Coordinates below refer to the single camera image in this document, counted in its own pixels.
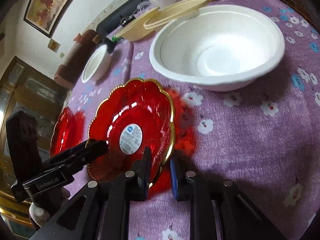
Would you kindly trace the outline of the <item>left hand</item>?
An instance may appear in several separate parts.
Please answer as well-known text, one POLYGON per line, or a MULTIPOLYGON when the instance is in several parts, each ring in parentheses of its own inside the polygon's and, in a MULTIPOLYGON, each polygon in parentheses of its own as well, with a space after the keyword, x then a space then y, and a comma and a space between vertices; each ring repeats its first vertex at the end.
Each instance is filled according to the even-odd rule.
MULTIPOLYGON (((61 194, 62 194, 61 206, 64 206, 68 202, 69 197, 71 196, 71 194, 64 187, 61 189, 61 194)), ((30 218, 32 226, 37 231, 50 218, 50 214, 45 209, 43 209, 41 207, 38 207, 37 205, 32 203, 30 205, 30 207, 29 207, 29 218, 30 218)))

